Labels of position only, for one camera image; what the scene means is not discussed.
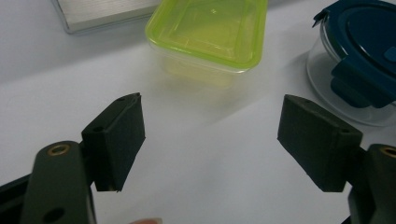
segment blue lid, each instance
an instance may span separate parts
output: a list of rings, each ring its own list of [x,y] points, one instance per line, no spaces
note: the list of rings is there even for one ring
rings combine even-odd
[[[342,59],[332,70],[332,90],[355,107],[380,108],[396,101],[396,6],[340,0],[315,20],[323,20]]]

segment brass screw insert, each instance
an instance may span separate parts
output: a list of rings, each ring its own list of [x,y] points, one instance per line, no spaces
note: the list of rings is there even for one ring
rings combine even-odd
[[[381,147],[380,150],[387,156],[396,159],[396,148],[394,147]]]
[[[57,145],[52,148],[50,148],[47,151],[47,154],[50,156],[60,156],[66,153],[70,149],[70,146],[67,144],[62,144],[62,145]]]

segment screw hole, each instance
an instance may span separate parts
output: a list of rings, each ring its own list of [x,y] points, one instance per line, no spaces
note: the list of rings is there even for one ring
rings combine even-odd
[[[50,148],[47,153],[50,156],[59,156],[66,153],[70,149],[69,145],[57,145],[55,147]]]
[[[44,223],[56,222],[64,216],[64,209],[54,208],[43,216]]]
[[[103,129],[104,129],[103,127],[96,127],[96,128],[93,129],[93,131],[96,132],[96,133],[99,133],[99,132],[101,132]]]
[[[385,153],[386,155],[393,157],[396,159],[396,148],[392,147],[382,147],[381,151]]]

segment translucent plastic box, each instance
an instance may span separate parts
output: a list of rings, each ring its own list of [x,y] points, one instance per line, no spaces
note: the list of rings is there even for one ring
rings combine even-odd
[[[162,0],[146,35],[169,73],[227,85],[260,62],[266,9],[266,0]]]

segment green plastic container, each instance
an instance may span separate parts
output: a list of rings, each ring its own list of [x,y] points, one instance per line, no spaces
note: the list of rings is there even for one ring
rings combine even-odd
[[[242,73],[261,60],[266,10],[267,0],[162,0],[146,35],[172,66]]]

